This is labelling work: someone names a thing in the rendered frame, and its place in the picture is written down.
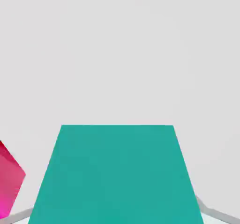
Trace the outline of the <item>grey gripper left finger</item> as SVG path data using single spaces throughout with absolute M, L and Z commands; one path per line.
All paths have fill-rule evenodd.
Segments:
M 16 214 L 9 215 L 8 217 L 0 219 L 0 224 L 14 224 L 16 222 L 22 221 L 31 216 L 32 210 L 33 208 L 30 208 Z

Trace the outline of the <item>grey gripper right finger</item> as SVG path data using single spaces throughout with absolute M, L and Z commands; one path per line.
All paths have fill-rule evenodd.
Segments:
M 207 216 L 210 216 L 214 219 L 220 220 L 228 224 L 240 224 L 239 218 L 233 217 L 231 215 L 225 214 L 215 209 L 208 208 L 197 195 L 196 195 L 196 199 L 197 199 L 197 203 L 200 211 L 206 214 Z

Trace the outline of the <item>small teal cube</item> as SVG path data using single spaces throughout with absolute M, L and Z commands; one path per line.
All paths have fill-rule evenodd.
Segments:
M 28 224 L 204 224 L 170 125 L 64 125 Z

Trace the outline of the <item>small pink cube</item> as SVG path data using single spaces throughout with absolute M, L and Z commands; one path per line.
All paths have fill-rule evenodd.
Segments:
M 26 176 L 0 141 L 0 219 L 8 217 Z

